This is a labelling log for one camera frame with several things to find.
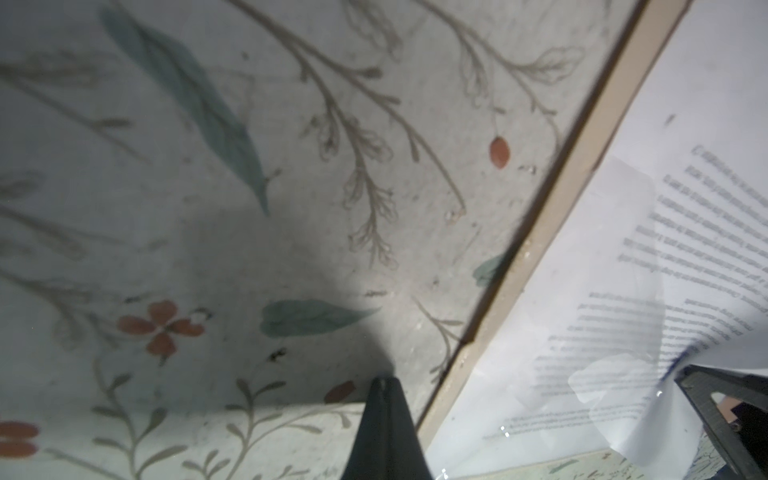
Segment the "beige paper folder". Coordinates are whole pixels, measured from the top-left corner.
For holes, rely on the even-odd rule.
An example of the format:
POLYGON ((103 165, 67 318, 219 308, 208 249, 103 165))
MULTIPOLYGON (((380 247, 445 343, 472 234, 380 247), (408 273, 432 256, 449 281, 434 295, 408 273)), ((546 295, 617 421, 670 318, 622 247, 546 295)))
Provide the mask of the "beige paper folder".
POLYGON ((433 443, 473 368, 588 185, 643 81, 689 7, 687 1, 640 1, 634 7, 419 422, 423 446, 433 443))

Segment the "printed paper sheet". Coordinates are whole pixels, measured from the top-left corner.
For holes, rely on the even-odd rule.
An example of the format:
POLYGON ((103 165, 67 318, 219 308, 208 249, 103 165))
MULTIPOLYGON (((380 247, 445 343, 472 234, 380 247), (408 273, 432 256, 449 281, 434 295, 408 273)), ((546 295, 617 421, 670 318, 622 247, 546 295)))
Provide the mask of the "printed paper sheet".
POLYGON ((612 449, 682 479, 694 362, 767 370, 767 5, 660 1, 660 50, 568 216, 521 249, 531 277, 427 451, 439 479, 612 449))

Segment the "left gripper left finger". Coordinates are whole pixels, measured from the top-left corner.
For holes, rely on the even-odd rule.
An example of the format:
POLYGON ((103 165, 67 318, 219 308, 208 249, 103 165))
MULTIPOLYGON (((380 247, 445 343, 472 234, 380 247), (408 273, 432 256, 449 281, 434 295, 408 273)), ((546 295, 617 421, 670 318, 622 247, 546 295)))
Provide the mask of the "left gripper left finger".
POLYGON ((429 479, 400 381, 373 380, 342 480, 429 479))

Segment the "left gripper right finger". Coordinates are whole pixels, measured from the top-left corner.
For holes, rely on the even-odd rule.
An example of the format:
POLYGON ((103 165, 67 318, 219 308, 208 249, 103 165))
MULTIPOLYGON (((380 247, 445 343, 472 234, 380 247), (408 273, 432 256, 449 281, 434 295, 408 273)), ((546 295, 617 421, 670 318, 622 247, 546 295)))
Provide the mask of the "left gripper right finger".
POLYGON ((738 479, 767 477, 767 378, 698 365, 675 382, 738 479))

